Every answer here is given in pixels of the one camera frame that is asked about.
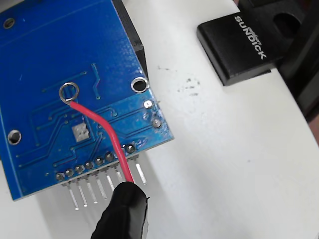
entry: black object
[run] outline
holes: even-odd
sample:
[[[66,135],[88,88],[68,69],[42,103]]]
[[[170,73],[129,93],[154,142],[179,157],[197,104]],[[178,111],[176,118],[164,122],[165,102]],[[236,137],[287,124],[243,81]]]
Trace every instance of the black object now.
[[[203,23],[197,36],[223,85],[229,86],[276,67],[303,18],[294,0],[280,0]]]
[[[313,0],[278,68],[307,121],[319,114],[319,1]]]
[[[134,183],[119,184],[91,239],[141,239],[147,233],[148,199]]]
[[[125,32],[131,41],[135,54],[137,55],[139,59],[139,62],[144,70],[144,73],[148,77],[148,69],[146,66],[144,47],[138,33],[136,32],[136,29],[134,28],[134,25],[130,19],[130,16],[128,12],[126,11],[122,0],[113,0],[113,4],[116,11],[118,12],[118,15],[125,29]]]

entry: white table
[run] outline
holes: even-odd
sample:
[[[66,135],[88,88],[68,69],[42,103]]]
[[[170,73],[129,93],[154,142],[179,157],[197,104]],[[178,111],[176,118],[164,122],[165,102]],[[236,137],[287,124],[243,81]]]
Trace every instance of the white table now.
[[[196,37],[197,25],[238,11],[235,4],[125,5],[175,136],[141,155],[148,179],[141,187],[151,197],[148,238],[314,239],[319,150],[284,81],[275,70],[222,87]],[[0,238],[89,239],[107,203],[88,201],[77,212],[67,190],[56,187],[12,202],[1,169]]]

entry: sandisk logo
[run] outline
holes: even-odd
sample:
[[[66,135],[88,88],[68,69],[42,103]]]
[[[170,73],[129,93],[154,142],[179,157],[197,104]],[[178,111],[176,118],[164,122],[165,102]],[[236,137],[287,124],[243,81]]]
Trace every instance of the sandisk logo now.
[[[264,58],[267,58],[265,53],[261,49],[261,42],[258,39],[258,36],[253,32],[253,30],[250,27],[247,27],[245,23],[243,22],[243,19],[239,16],[235,17],[235,20],[239,22],[239,26],[243,29],[243,31],[246,33],[247,38],[250,40],[251,44],[255,47],[255,50],[258,52],[258,55],[260,55],[260,58],[263,60]]]

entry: red wire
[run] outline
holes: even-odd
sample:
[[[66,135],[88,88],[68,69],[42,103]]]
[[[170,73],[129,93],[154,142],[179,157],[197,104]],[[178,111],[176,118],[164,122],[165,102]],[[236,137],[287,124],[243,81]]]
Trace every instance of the red wire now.
[[[88,108],[85,108],[84,106],[82,106],[74,101],[70,102],[70,107],[75,109],[78,112],[81,112],[82,114],[84,114],[85,116],[94,120],[95,122],[99,123],[105,129],[106,133],[109,135],[109,138],[112,142],[112,146],[114,148],[114,151],[119,159],[120,166],[121,166],[121,169],[124,173],[124,177],[125,177],[126,181],[134,183],[129,166],[128,166],[128,162],[127,162],[125,155],[122,151],[119,139],[116,136],[116,133],[115,133],[114,129],[111,127],[111,125],[105,119],[103,119],[101,116],[97,115],[96,113],[90,111]]]

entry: blue circuit board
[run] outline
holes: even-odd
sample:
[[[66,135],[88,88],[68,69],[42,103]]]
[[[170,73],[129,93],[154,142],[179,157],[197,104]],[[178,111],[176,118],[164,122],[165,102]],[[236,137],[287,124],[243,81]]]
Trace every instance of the blue circuit board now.
[[[111,0],[25,0],[0,13],[0,22],[8,19],[14,24],[0,27],[0,155],[14,200],[63,183],[56,174],[77,165],[93,162],[86,173],[117,160],[94,163],[113,151],[111,142],[60,100],[65,82],[78,85],[77,102],[104,117],[134,153],[172,139],[151,90],[132,90],[145,74]],[[64,91],[73,94],[72,87]],[[86,136],[77,138],[81,124]],[[12,130],[21,134],[16,145],[8,141]]]

